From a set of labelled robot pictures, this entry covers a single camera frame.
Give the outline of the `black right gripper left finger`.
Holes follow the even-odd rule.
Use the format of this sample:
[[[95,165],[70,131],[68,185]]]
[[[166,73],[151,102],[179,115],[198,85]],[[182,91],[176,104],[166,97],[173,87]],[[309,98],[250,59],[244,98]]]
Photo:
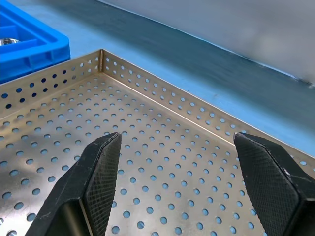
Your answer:
[[[103,236],[115,196],[122,136],[88,144],[56,182],[33,220],[28,236]]]

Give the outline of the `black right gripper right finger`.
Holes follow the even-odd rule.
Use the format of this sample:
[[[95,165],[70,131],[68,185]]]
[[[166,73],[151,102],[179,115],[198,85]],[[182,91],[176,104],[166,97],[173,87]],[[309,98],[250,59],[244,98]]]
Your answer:
[[[315,234],[315,180],[279,144],[237,132],[233,137],[251,204],[269,236]]]

